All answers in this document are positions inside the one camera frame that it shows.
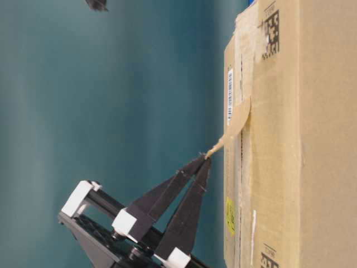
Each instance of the packing tape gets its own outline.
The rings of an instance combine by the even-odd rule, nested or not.
[[[245,123],[250,114],[250,97],[245,99],[243,102],[234,106],[233,115],[230,120],[229,126],[226,129],[226,132],[219,139],[218,143],[213,146],[206,154],[206,159],[211,157],[212,154],[220,150],[224,145],[228,144],[234,137],[236,137],[243,129]]]

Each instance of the teal background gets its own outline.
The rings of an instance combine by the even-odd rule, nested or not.
[[[90,267],[56,219],[79,180],[128,204],[216,143],[223,51],[247,5],[108,0],[97,13],[84,0],[2,2],[1,267]],[[220,152],[194,249],[211,267],[224,267],[222,163]]]

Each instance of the barcode label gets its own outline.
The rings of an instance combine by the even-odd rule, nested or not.
[[[233,69],[230,69],[228,71],[228,101],[227,101],[227,107],[228,107],[228,126],[230,119],[232,118],[232,113],[233,113]]]

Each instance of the cardboard surface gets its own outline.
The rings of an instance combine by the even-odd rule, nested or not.
[[[356,11],[353,1],[259,0],[237,18],[236,90],[251,90],[252,109],[227,150],[239,217],[228,268],[357,263]]]

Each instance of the yellow sticker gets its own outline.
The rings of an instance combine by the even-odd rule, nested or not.
[[[227,204],[226,204],[226,221],[228,230],[233,236],[235,233],[235,208],[232,199],[227,197]]]

